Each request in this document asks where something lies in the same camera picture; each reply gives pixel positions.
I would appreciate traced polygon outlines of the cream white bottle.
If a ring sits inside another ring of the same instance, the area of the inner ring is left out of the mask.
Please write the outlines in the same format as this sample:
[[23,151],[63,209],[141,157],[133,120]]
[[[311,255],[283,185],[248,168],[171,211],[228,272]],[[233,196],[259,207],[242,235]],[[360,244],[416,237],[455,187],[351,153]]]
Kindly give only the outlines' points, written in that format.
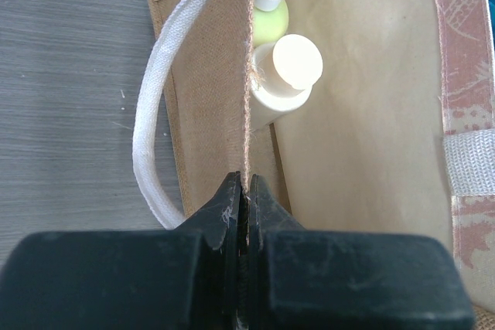
[[259,130],[299,109],[323,75],[323,58],[310,39],[289,34],[254,50],[251,129]]

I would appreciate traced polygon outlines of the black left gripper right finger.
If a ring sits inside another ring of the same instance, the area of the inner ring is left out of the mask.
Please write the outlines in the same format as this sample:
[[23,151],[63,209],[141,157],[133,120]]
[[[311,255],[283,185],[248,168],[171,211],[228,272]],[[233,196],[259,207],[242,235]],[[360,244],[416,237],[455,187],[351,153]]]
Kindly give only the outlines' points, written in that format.
[[471,329],[450,253],[419,235],[303,228],[259,175],[249,192],[251,329]]

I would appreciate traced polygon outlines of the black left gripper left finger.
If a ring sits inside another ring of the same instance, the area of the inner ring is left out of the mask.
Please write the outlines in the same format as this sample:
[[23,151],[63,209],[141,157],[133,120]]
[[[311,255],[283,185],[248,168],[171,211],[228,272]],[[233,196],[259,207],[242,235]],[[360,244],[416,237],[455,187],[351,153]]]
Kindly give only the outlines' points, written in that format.
[[174,230],[50,231],[1,270],[3,329],[233,329],[241,177]]

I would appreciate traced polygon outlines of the brown jute canvas bag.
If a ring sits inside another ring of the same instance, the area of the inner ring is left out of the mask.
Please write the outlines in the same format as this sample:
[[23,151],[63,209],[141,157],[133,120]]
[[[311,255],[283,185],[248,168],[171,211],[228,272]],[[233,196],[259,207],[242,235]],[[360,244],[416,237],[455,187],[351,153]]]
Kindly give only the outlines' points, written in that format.
[[494,327],[494,50],[488,0],[286,0],[323,55],[308,102],[244,139],[252,0],[148,0],[183,211],[249,164],[306,227],[444,243]]

